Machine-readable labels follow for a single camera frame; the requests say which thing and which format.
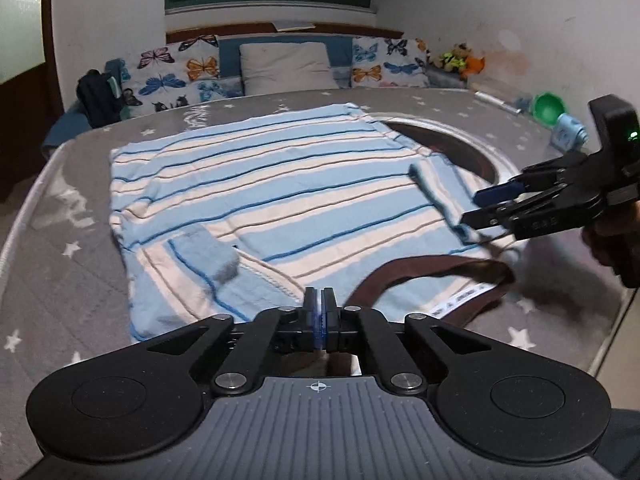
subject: round pad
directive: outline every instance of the round pad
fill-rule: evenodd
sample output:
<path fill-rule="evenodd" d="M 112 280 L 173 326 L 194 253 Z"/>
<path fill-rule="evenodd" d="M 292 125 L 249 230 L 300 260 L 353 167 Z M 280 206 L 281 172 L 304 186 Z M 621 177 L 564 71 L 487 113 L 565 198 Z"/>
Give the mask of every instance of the round pad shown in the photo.
<path fill-rule="evenodd" d="M 133 379 L 101 377 L 80 386 L 72 402 L 76 410 L 87 416 L 117 418 L 138 409 L 145 397 L 145 387 Z"/>
<path fill-rule="evenodd" d="M 556 462 L 593 449 L 609 422 L 602 386 L 533 354 L 491 354 L 465 355 L 437 389 L 447 430 L 502 462 Z"/>
<path fill-rule="evenodd" d="M 539 377 L 509 377 L 494 384 L 491 400 L 505 413 L 521 418 L 542 418 L 562 408 L 564 393 Z"/>
<path fill-rule="evenodd" d="M 120 462 L 184 436 L 202 412 L 200 389 L 180 359 L 148 354 L 144 362 L 107 354 L 40 382 L 26 410 L 40 447 L 80 462 Z"/>

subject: hand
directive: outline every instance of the hand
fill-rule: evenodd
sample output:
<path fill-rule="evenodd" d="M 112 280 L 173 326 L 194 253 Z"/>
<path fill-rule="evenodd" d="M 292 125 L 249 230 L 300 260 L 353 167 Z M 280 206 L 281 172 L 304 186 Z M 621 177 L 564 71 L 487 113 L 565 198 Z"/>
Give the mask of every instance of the hand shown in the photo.
<path fill-rule="evenodd" d="M 582 230 L 582 241 L 591 249 L 593 257 L 606 267 L 613 266 L 612 256 L 607 249 L 607 237 L 640 232 L 640 202 L 615 208 L 595 224 Z"/>

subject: blue butterfly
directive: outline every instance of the blue butterfly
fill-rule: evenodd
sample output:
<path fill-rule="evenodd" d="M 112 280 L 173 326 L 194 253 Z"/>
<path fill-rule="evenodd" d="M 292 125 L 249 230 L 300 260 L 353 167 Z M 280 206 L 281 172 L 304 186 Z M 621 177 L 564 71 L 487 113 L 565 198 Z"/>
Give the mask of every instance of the blue butterfly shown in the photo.
<path fill-rule="evenodd" d="M 389 70 L 392 74 L 408 74 L 411 75 L 420 67 L 415 63 L 411 63 L 411 65 L 394 65 L 393 63 L 385 63 L 385 68 Z"/>
<path fill-rule="evenodd" d="M 127 70 L 127 64 L 124 62 L 124 59 L 120 59 L 120 81 L 125 82 L 131 79 L 131 74 L 129 70 Z"/>
<path fill-rule="evenodd" d="M 219 94 L 222 97 L 225 95 L 225 91 L 215 81 L 202 81 L 198 83 L 198 90 L 200 94 L 200 102 L 205 103 L 211 101 L 213 94 Z"/>
<path fill-rule="evenodd" d="M 394 43 L 393 40 L 385 40 L 386 43 L 386 54 L 391 56 L 394 50 L 398 51 L 398 54 L 401 56 L 406 56 L 406 46 L 409 43 L 408 40 L 400 40 L 397 43 Z"/>
<path fill-rule="evenodd" d="M 374 61 L 378 53 L 378 44 L 374 43 L 369 48 L 362 48 L 359 45 L 353 45 L 353 59 L 358 63 L 363 61 Z"/>
<path fill-rule="evenodd" d="M 158 91 L 161 88 L 165 90 L 169 88 L 184 88 L 187 86 L 182 79 L 178 79 L 175 74 L 158 75 L 158 77 L 150 77 L 145 81 L 145 87 L 138 93 L 140 95 L 151 95 L 153 92 Z"/>

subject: wooden headboard trim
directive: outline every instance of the wooden headboard trim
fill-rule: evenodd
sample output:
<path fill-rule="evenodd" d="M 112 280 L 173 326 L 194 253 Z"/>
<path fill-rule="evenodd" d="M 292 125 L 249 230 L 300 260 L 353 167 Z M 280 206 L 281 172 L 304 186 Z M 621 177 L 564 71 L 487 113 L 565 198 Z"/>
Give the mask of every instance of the wooden headboard trim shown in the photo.
<path fill-rule="evenodd" d="M 281 32 L 281 34 L 299 34 L 312 32 L 315 34 L 348 34 L 350 36 L 372 36 L 374 38 L 391 38 L 398 40 L 402 38 L 400 30 L 390 28 L 366 27 L 365 25 L 349 25 L 347 23 L 314 23 L 315 28 L 305 30 L 291 30 Z M 186 28 L 184 30 L 172 30 L 166 34 L 166 42 L 177 43 L 197 38 L 204 34 L 215 34 L 217 36 L 240 36 L 243 34 L 276 34 L 277 30 L 273 23 L 231 23 L 229 25 L 209 25 L 207 27 Z"/>

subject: black backpack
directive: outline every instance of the black backpack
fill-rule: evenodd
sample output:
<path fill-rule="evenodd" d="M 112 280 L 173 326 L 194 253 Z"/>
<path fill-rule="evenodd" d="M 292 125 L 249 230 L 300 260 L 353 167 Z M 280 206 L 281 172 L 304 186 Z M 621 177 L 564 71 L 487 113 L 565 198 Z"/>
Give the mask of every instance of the black backpack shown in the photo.
<path fill-rule="evenodd" d="M 101 74 L 97 70 L 89 70 L 78 80 L 76 95 L 92 128 L 120 121 L 124 99 L 110 73 Z"/>

